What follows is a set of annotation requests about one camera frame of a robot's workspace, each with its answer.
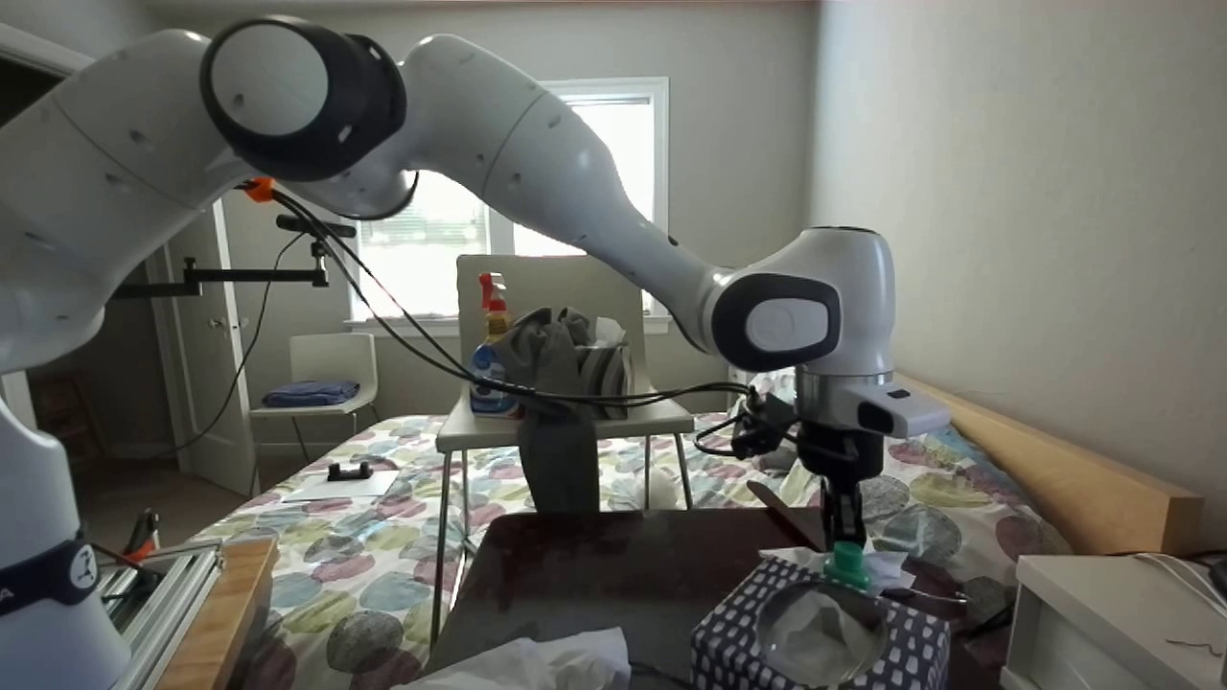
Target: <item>wooden headboard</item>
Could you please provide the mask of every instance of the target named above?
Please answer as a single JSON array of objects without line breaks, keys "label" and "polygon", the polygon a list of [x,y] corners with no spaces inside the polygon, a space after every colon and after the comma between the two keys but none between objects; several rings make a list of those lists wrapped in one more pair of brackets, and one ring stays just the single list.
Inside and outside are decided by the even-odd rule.
[{"label": "wooden headboard", "polygon": [[911,379],[948,401],[958,433],[1010,471],[1077,552],[1188,552],[1200,494],[1155,480],[1122,460],[1050,438],[969,397]]}]

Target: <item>dark table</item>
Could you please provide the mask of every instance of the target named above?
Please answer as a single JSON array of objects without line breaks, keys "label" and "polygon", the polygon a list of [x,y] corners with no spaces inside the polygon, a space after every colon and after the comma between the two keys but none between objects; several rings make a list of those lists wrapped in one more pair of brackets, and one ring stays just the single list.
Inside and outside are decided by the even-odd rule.
[{"label": "dark table", "polygon": [[785,545],[796,539],[765,510],[498,517],[428,651],[428,671],[513,635],[552,640],[615,625],[633,665],[642,671],[637,685],[688,682],[688,630],[759,562],[759,549]]}]

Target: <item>window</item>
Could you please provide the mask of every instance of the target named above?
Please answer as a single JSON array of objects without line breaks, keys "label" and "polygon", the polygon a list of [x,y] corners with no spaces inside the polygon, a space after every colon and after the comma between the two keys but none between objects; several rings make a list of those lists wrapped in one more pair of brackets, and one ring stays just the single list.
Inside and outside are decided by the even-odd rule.
[{"label": "window", "polygon": [[[660,76],[615,76],[552,80],[546,89],[610,145],[615,177],[640,216],[665,226],[665,83]],[[513,226],[466,186],[437,173],[417,177],[417,195],[402,216],[361,221],[357,250],[371,264],[374,281],[421,323],[456,317],[461,251],[583,251],[530,226]],[[379,317],[397,317],[397,305],[371,282],[371,277],[361,277],[361,288]],[[371,309],[357,296],[348,296],[348,314],[352,323],[371,323]]]}]

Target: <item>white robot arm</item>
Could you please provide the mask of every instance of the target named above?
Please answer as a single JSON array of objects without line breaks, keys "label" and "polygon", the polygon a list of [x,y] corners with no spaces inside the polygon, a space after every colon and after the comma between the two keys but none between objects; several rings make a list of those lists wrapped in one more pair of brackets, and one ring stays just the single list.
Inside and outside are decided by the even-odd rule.
[{"label": "white robot arm", "polygon": [[[837,487],[830,535],[863,535],[875,438],[941,420],[890,383],[892,271],[875,228],[801,228],[719,271],[637,216],[562,99],[461,39],[396,66],[293,20],[153,34],[7,124],[0,161],[0,373],[85,346],[118,281],[252,173],[379,217],[411,202],[406,168],[437,168],[646,288],[699,349],[751,373],[796,363],[801,460]],[[0,464],[0,665],[100,685],[127,651],[89,593],[65,457],[0,401]]]}]

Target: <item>chair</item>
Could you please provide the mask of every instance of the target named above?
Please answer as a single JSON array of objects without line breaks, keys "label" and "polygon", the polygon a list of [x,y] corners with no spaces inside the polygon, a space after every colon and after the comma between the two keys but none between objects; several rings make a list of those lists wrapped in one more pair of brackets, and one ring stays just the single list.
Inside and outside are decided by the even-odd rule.
[{"label": "chair", "polygon": [[304,460],[311,460],[300,416],[348,416],[348,438],[352,438],[357,414],[374,401],[379,396],[374,338],[371,332],[293,332],[287,341],[287,357],[292,357],[292,383],[311,383],[311,379],[357,383],[357,396],[338,401],[293,401],[293,405],[261,401],[249,411],[252,420],[287,416],[293,426]]},{"label": "chair", "polygon": [[[642,304],[640,288],[605,267],[592,257],[461,257],[456,262],[456,296],[461,296],[461,351],[466,357],[481,338],[479,314],[479,277],[502,271],[507,304],[513,314],[536,305],[576,305],[583,314],[615,317],[627,346],[627,392],[651,392],[646,357],[642,357]],[[642,502],[651,474],[651,438],[669,433],[679,451],[683,502],[688,507],[688,474],[683,433],[692,433],[692,414],[669,397],[651,405],[627,405],[626,416],[592,420],[592,438],[640,438],[642,439]],[[433,448],[443,457],[442,480],[442,525],[437,525],[437,585],[433,585],[433,631],[442,625],[442,573],[443,573],[443,539],[447,539],[447,494],[451,494],[451,460],[461,451],[461,530],[466,545],[466,451],[518,443],[518,416],[479,416],[466,411],[466,386],[442,420]]]}]

